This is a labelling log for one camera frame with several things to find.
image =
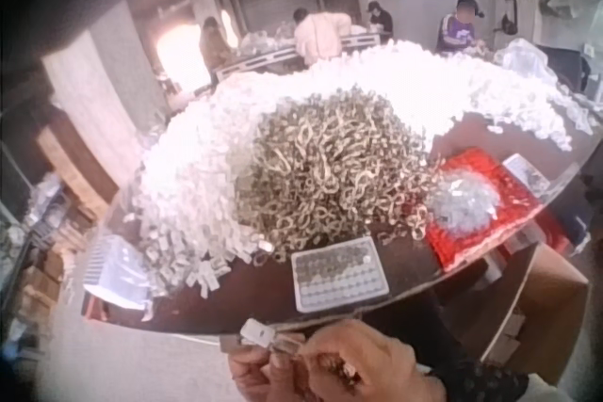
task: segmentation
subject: red bag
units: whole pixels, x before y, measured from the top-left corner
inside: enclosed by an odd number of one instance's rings
[[[442,170],[467,169],[484,176],[500,195],[497,218],[482,231],[463,238],[451,237],[432,221],[427,227],[427,239],[442,267],[450,271],[465,261],[474,261],[498,247],[538,215],[544,206],[502,164],[485,151],[471,148],[451,157]]]

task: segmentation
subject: pile of metal rings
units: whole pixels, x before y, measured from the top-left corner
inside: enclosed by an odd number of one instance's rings
[[[438,181],[424,140],[391,104],[355,88],[282,105],[258,127],[253,165],[236,181],[238,221],[283,252],[326,246],[386,226],[387,243],[425,237]]]

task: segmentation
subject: worker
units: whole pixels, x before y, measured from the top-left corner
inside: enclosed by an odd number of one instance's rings
[[[355,369],[358,381],[353,391],[339,376],[318,364],[318,357],[325,354],[339,356]],[[471,360],[445,363],[425,374],[419,371],[410,346],[358,320],[319,330],[301,347],[300,357],[300,361],[292,361],[284,354],[246,346],[229,356],[229,365],[236,386],[250,402],[571,400],[535,375],[516,374]],[[304,375],[309,392],[300,394]]]
[[[483,17],[475,0],[458,0],[456,12],[447,14],[438,31],[437,53],[455,53],[469,46],[485,47],[482,40],[476,40],[473,22],[475,17]]]
[[[372,1],[368,3],[368,12],[370,13],[370,23],[381,35],[381,43],[385,44],[394,38],[394,21],[392,15],[381,8],[379,2]]]
[[[295,42],[298,54],[307,66],[319,60],[340,56],[341,37],[351,34],[351,17],[346,13],[308,13],[298,8],[293,13],[297,25]]]
[[[213,16],[208,17],[204,22],[199,48],[205,67],[211,74],[212,84],[217,85],[218,77],[215,71],[228,61],[233,52],[220,32],[218,21]]]

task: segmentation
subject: brown table surface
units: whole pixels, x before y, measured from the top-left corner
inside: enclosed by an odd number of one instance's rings
[[[572,166],[582,167],[603,137],[601,128],[588,136],[566,121],[567,133],[572,136],[573,151],[563,152],[551,140],[540,140],[532,133],[514,125],[504,126],[501,135],[490,133],[488,121],[477,114],[465,115],[445,136],[433,143],[433,154],[453,156],[469,147],[480,147],[502,161],[514,153],[521,153],[549,180],[555,182]],[[560,185],[568,184],[563,178]],[[474,259],[481,258],[490,249],[484,247]],[[107,322],[125,327],[186,334],[237,333],[250,317],[281,327],[312,325],[338,316],[349,316],[359,311],[370,311],[432,287],[465,268],[444,273],[427,242],[399,239],[387,247],[378,245],[390,294],[386,297],[361,302],[315,314],[298,313],[295,306],[291,264],[269,262],[263,267],[252,267],[237,260],[233,271],[220,279],[220,290],[202,299],[199,286],[185,287],[174,298],[155,301],[155,315],[149,322],[141,322],[142,312],[108,306]]]

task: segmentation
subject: floor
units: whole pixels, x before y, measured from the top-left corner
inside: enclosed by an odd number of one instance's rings
[[[603,237],[603,228],[595,234]],[[81,288],[85,255],[74,273]],[[603,252],[587,248],[572,258],[593,283],[578,345],[560,387],[579,402],[597,398],[596,369],[603,369]],[[80,314],[83,290],[61,295],[53,311],[52,336],[39,368],[42,401],[203,402],[240,401],[226,361],[216,346],[182,337],[87,321]]]
[[[82,287],[82,264],[74,287]],[[86,320],[80,314],[82,299],[83,289],[69,302],[61,294],[53,310],[54,335],[39,366],[41,401],[242,400],[217,346]]]

